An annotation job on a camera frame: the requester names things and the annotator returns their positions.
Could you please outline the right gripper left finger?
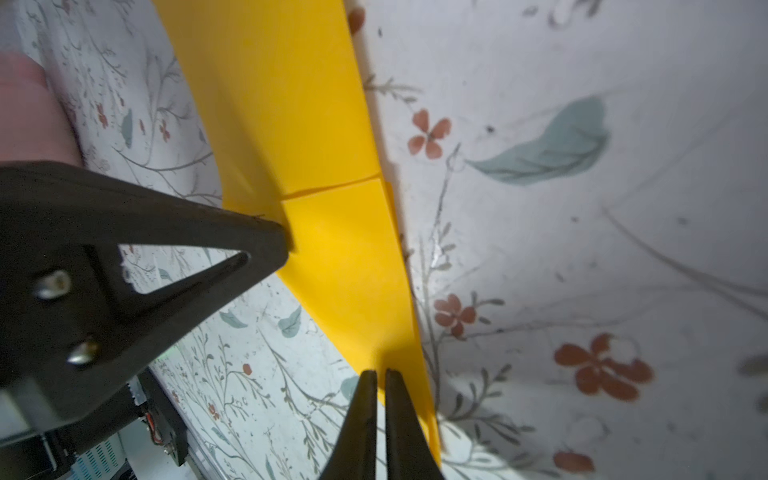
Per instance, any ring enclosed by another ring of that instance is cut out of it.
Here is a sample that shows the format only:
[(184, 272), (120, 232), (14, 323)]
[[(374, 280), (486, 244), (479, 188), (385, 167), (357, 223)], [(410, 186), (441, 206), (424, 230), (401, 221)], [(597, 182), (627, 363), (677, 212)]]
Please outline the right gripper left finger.
[[(129, 245), (229, 257), (149, 293)], [(282, 227), (71, 165), (1, 167), (1, 440), (89, 415), (202, 321), (287, 261)]]

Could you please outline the yellow square paper sheet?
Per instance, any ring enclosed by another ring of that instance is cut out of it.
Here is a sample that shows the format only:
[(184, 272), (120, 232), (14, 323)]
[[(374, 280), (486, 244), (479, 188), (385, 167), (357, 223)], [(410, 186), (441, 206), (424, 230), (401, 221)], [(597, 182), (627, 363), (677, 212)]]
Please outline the yellow square paper sheet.
[(396, 370), (433, 458), (416, 311), (340, 1), (155, 5), (214, 153), (227, 210), (280, 222), (279, 277), (349, 365)]

